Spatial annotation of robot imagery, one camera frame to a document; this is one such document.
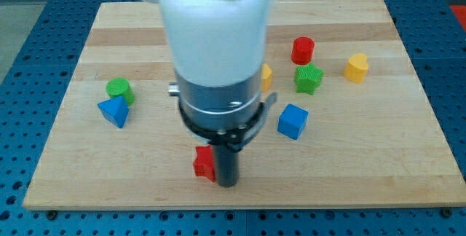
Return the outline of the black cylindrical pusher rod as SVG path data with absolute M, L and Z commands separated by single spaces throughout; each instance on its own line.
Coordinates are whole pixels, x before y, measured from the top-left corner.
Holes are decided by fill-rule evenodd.
M 240 176 L 238 152 L 227 145 L 213 145 L 216 183 L 222 187 L 234 186 Z

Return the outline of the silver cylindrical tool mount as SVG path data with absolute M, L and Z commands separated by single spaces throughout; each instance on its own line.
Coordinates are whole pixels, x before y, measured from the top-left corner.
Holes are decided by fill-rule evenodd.
M 178 98 L 178 110 L 187 130 L 202 143 L 240 152 L 260 132 L 277 93 L 261 99 L 261 72 L 234 84 L 211 87 L 180 75 L 168 87 Z

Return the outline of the yellow block behind arm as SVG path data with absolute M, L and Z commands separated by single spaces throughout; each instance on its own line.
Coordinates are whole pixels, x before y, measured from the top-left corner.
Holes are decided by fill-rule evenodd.
M 272 85 L 273 70 L 264 63 L 261 70 L 261 91 L 265 93 Z

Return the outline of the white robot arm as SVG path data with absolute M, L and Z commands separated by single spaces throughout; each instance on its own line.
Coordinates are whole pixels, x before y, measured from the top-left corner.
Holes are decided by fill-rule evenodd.
M 266 122 L 276 94 L 261 94 L 274 0 L 142 0 L 158 5 L 184 124 L 211 145 L 218 185 L 234 186 L 238 154 Z

